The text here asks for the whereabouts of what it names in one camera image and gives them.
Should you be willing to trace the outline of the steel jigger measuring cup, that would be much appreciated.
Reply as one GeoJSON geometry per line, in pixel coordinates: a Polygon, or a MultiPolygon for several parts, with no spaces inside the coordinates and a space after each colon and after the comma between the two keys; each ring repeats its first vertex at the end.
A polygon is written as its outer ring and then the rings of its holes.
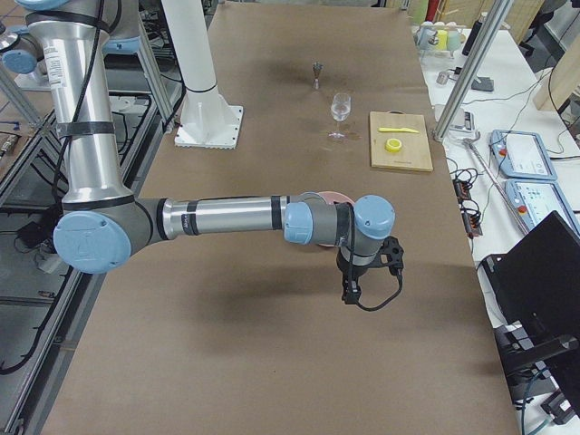
{"type": "Polygon", "coordinates": [[[322,63],[319,63],[319,62],[313,63],[313,75],[314,75],[313,87],[315,90],[320,89],[320,75],[321,75],[323,68],[324,68],[324,65],[322,63]]]}

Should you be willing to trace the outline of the pink bowl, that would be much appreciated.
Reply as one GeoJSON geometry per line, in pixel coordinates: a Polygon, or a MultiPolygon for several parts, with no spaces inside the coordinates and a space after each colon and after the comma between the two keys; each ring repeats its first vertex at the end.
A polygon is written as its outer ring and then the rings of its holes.
{"type": "Polygon", "coordinates": [[[354,202],[342,193],[321,191],[308,205],[313,216],[311,241],[322,247],[345,246],[351,235],[354,202]]]}

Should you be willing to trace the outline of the bamboo cutting board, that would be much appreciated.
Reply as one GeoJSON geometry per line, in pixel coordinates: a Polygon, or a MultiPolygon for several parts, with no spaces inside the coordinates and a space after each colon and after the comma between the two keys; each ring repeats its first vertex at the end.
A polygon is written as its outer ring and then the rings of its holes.
{"type": "Polygon", "coordinates": [[[371,111],[369,121],[373,168],[433,171],[422,115],[371,111]]]}

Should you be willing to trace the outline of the brown table mat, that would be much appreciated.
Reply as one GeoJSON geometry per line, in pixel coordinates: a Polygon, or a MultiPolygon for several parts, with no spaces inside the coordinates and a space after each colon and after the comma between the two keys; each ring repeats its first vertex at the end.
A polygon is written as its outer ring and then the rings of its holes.
{"type": "Polygon", "coordinates": [[[362,277],[278,232],[180,237],[106,277],[46,434],[514,434],[516,414],[444,150],[432,172],[374,169],[371,111],[429,95],[405,13],[228,2],[209,29],[218,87],[245,109],[234,150],[164,139],[147,198],[375,194],[396,211],[404,282],[362,277]],[[313,63],[324,65],[320,89],[313,63]],[[328,134],[351,95],[346,137],[328,134]]]}

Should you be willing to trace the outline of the yellow plastic knife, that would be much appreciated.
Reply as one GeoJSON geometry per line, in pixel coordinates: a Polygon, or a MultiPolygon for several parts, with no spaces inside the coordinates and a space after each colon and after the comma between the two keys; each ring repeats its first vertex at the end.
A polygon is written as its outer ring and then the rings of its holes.
{"type": "Polygon", "coordinates": [[[393,127],[380,127],[377,129],[378,132],[400,132],[400,133],[410,133],[410,134],[419,134],[420,132],[416,129],[412,128],[393,128],[393,127]]]}

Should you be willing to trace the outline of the black monitor on stand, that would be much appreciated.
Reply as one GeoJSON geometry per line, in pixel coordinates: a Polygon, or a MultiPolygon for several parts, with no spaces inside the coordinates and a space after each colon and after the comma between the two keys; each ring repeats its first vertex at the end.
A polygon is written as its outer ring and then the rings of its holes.
{"type": "Polygon", "coordinates": [[[526,350],[506,346],[511,374],[544,362],[564,391],[579,391],[579,236],[555,211],[506,254],[484,257],[483,267],[510,324],[532,340],[526,350]]]}

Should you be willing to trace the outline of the lower teach pendant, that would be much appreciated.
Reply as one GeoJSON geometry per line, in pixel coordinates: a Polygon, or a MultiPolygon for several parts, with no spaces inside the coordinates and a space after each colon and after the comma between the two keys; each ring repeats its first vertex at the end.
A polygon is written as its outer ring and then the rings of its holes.
{"type": "Polygon", "coordinates": [[[508,179],[504,183],[504,189],[511,207],[523,219],[528,230],[556,211],[568,226],[579,233],[579,223],[556,181],[508,179]]]}

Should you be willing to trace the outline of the teach pendant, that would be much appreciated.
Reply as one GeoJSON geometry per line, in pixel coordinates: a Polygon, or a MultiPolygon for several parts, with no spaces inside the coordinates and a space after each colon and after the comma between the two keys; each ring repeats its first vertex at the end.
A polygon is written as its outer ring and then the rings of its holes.
{"type": "Polygon", "coordinates": [[[508,179],[504,183],[504,189],[511,207],[523,219],[528,230],[556,211],[568,226],[579,233],[579,223],[556,181],[508,179]]]}
{"type": "Polygon", "coordinates": [[[506,178],[557,180],[544,142],[535,132],[493,130],[489,147],[506,178]]]}

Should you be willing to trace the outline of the upper teach pendant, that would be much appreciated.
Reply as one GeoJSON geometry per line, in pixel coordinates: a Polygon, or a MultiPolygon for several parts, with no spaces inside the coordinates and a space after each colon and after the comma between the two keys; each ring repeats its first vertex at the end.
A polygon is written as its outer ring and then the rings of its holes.
{"type": "Polygon", "coordinates": [[[506,178],[557,180],[544,142],[535,132],[493,130],[489,147],[506,178]]]}

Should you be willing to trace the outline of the grey folded cloth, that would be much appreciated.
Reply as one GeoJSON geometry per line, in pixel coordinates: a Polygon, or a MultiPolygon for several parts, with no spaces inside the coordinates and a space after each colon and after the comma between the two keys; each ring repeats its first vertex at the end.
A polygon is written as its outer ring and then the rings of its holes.
{"type": "Polygon", "coordinates": [[[472,81],[470,89],[478,92],[493,92],[495,90],[494,80],[490,77],[477,76],[472,81]]]}

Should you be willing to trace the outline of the light blue cup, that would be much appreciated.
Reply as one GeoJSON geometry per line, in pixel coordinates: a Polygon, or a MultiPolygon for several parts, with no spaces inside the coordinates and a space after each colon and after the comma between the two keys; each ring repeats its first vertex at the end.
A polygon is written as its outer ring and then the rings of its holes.
{"type": "Polygon", "coordinates": [[[421,26],[416,36],[416,45],[421,50],[429,50],[432,46],[432,40],[437,36],[437,30],[431,26],[421,26]]]}

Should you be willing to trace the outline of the yellow cup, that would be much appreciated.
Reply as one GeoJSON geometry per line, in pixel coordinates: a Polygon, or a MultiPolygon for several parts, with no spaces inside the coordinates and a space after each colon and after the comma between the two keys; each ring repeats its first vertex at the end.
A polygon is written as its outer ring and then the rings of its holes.
{"type": "Polygon", "coordinates": [[[431,45],[437,51],[446,51],[448,49],[448,31],[439,29],[430,40],[431,45]]]}

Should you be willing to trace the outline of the black steel thermos bottle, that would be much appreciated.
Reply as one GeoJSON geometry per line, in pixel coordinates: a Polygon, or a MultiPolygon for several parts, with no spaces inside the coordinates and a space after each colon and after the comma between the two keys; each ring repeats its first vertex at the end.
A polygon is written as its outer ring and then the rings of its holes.
{"type": "Polygon", "coordinates": [[[475,41],[479,35],[479,31],[480,31],[484,21],[485,21],[485,19],[480,16],[478,18],[478,20],[473,24],[473,26],[470,30],[469,36],[468,36],[468,38],[463,46],[462,52],[461,52],[464,56],[468,56],[470,54],[472,46],[475,43],[475,41]]]}

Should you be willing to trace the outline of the upright wooden plank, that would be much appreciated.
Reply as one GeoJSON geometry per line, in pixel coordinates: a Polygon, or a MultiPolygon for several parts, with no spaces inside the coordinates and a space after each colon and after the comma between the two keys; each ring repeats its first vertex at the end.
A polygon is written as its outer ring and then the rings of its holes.
{"type": "Polygon", "coordinates": [[[557,111],[573,94],[579,81],[579,36],[577,36],[536,93],[533,99],[536,108],[539,111],[557,111]]]}

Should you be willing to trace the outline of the aluminium frame post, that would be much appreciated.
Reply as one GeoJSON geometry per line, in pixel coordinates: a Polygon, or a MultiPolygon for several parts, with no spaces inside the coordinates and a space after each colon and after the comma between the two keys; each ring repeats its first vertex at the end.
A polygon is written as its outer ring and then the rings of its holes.
{"type": "Polygon", "coordinates": [[[462,67],[459,79],[456,81],[433,131],[433,139],[435,141],[443,142],[447,135],[450,125],[459,112],[461,104],[464,102],[467,92],[477,75],[479,67],[485,60],[488,49],[493,43],[501,24],[505,21],[513,3],[513,0],[497,0],[490,8],[487,18],[471,47],[467,61],[462,67]]]}

